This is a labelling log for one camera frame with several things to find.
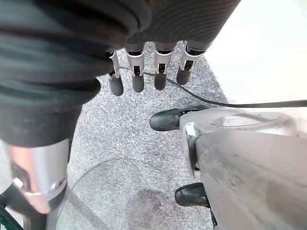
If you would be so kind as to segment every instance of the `white wall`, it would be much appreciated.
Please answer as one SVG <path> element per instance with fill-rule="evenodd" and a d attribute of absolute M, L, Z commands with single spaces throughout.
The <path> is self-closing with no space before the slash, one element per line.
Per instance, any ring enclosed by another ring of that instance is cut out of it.
<path fill-rule="evenodd" d="M 205 53 L 233 103 L 307 99 L 307 0 L 242 0 Z M 307 109 L 291 114 L 307 132 Z"/>

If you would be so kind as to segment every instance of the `gray carpet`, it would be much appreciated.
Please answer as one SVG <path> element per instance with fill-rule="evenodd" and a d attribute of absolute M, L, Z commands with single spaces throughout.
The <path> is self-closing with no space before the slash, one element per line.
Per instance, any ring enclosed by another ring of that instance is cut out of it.
<path fill-rule="evenodd" d="M 154 72 L 154 48 L 148 43 L 145 71 Z M 181 49 L 174 51 L 168 76 L 175 80 Z M 123 50 L 121 65 L 128 66 Z M 59 209 L 57 230 L 206 230 L 210 212 L 180 207 L 174 191 L 199 181 L 189 177 L 178 131 L 156 132 L 150 117 L 165 109 L 201 104 L 167 84 L 154 88 L 145 76 L 145 89 L 136 93 L 128 70 L 121 70 L 124 94 L 111 94 L 106 76 L 101 92 L 83 107 L 75 131 L 69 163 L 69 187 Z M 208 99 L 225 102 L 208 63 L 203 58 L 186 87 Z"/>

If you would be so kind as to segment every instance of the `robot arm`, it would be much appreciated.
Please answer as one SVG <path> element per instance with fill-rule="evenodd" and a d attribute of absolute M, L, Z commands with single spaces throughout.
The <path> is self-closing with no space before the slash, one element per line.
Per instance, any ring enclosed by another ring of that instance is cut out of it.
<path fill-rule="evenodd" d="M 184 40 L 177 81 L 188 82 L 239 0 L 0 1 L 0 138 L 13 185 L 38 212 L 59 206 L 82 105 L 108 74 L 123 93 L 116 50 L 124 47 L 136 92 L 144 88 L 144 44 L 155 43 L 155 87 Z"/>

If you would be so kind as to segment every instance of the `black cable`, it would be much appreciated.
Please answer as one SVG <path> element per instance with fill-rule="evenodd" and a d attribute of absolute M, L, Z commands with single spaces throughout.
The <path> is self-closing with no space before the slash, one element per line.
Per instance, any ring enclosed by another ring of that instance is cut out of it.
<path fill-rule="evenodd" d="M 148 76 L 154 77 L 154 73 L 148 73 L 144 72 L 144 74 Z M 198 95 L 195 95 L 191 91 L 187 90 L 182 85 L 179 85 L 177 82 L 170 80 L 169 78 L 166 78 L 168 82 L 171 84 L 181 88 L 183 91 L 187 92 L 191 96 L 197 98 L 198 100 L 201 100 L 203 102 L 209 103 L 209 104 L 216 104 L 220 106 L 225 107 L 232 107 L 232 108 L 292 108 L 292 107 L 307 107 L 307 100 L 296 100 L 296 101 L 285 101 L 285 102 L 268 102 L 268 103 L 252 103 L 252 104 L 229 104 L 229 103 L 222 103 L 222 102 L 214 102 L 207 99 L 204 99 Z"/>

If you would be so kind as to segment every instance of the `green object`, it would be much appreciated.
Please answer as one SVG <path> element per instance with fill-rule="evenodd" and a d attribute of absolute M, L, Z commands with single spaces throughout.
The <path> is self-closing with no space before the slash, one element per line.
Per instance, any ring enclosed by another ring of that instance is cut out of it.
<path fill-rule="evenodd" d="M 24 230 L 20 224 L 0 205 L 0 224 L 5 227 L 6 230 Z"/>

